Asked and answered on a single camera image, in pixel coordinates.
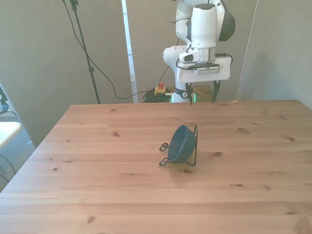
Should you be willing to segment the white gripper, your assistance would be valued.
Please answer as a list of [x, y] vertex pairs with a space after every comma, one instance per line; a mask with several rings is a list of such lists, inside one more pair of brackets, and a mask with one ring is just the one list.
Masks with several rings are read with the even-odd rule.
[[177, 61], [176, 78], [179, 83], [186, 83], [186, 92], [190, 104], [193, 104], [193, 85], [195, 82], [214, 82], [212, 93], [212, 103], [216, 101], [220, 81], [230, 78], [231, 56], [218, 56], [216, 60], [210, 63], [183, 63]]

